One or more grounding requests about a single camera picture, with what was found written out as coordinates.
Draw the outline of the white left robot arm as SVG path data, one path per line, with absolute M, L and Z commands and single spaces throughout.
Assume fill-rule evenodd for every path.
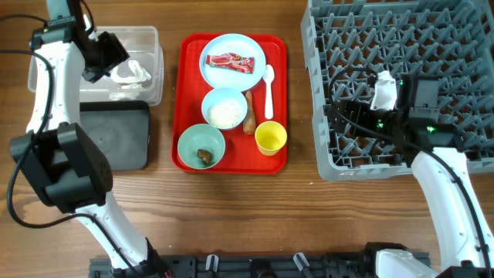
M 49 1 L 49 18 L 26 54 L 36 59 L 35 106 L 25 135 L 10 144 L 14 174 L 24 175 L 62 221 L 83 224 L 110 257 L 115 277 L 168 277 L 171 269 L 129 222 L 112 193 L 110 164 L 80 125 L 80 84 L 95 83 L 127 60 L 119 39 L 98 36 L 83 1 Z

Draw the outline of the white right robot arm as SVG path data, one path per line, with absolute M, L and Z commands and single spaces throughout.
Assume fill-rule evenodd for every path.
M 456 127 L 438 115 L 439 79 L 387 71 L 372 73 L 370 103 L 336 100 L 327 91 L 330 116 L 342 133 L 392 143 L 425 195 L 438 237 L 441 271 L 435 272 L 403 249 L 386 247 L 374 255 L 377 277 L 491 277 L 493 234 L 470 181 L 465 148 Z

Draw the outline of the light blue rice bowl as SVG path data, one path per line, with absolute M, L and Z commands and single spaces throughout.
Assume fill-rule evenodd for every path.
M 238 125 L 240 125 L 244 121 L 246 113 L 247 113 L 247 109 L 248 109 L 248 105 L 247 105 L 245 96 L 240 91 L 237 91 L 237 90 L 232 89 L 232 88 L 224 88 L 224 87 L 215 88 L 215 89 L 209 91 L 205 95 L 205 97 L 203 98 L 203 100 L 201 102 L 201 113 L 202 113 L 202 116 L 205 119 L 205 121 L 208 124 L 210 124 L 209 121 L 207 120 L 208 109 L 212 105 L 224 103 L 224 102 L 236 102 L 242 108 L 242 111 L 243 111 L 242 121 L 238 124 Z

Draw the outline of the white tissue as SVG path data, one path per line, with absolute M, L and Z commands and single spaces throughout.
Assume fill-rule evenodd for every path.
M 143 89 L 143 83 L 151 80 L 151 75 L 136 60 L 129 60 L 127 65 L 132 72 L 131 76 L 120 76 L 118 67 L 115 67 L 110 74 L 110 78 L 121 85 L 122 89 Z

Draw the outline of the carrot piece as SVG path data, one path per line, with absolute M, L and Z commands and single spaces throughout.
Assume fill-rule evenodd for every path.
M 253 135 L 255 133 L 255 114 L 253 110 L 253 97 L 250 90 L 245 92 L 245 99 L 248 105 L 247 113 L 243 121 L 243 131 L 247 135 Z

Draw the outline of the cooked white rice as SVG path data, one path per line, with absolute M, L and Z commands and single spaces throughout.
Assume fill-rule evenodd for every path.
M 207 112 L 210 125 L 218 129 L 231 129 L 242 121 L 243 111 L 236 102 L 224 102 L 212 105 Z

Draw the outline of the red snack wrapper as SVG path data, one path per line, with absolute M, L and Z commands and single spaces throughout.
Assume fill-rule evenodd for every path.
M 251 74 L 254 72 L 255 58 L 244 57 L 235 53 L 207 55 L 206 64 L 212 67 L 225 68 L 240 73 Z

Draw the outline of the brown food scrap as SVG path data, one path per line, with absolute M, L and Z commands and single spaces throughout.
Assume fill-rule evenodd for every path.
M 212 154 L 205 149 L 198 149 L 197 156 L 204 165 L 210 165 L 212 162 Z

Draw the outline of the mint green bowl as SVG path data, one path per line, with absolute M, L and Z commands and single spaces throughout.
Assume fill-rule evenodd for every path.
M 205 149 L 212 154 L 210 165 L 204 165 L 198 158 L 198 149 Z M 178 156 L 195 170 L 206 170 L 216 166 L 226 150 L 225 139 L 220 130 L 209 124 L 196 124 L 186 129 L 178 140 Z

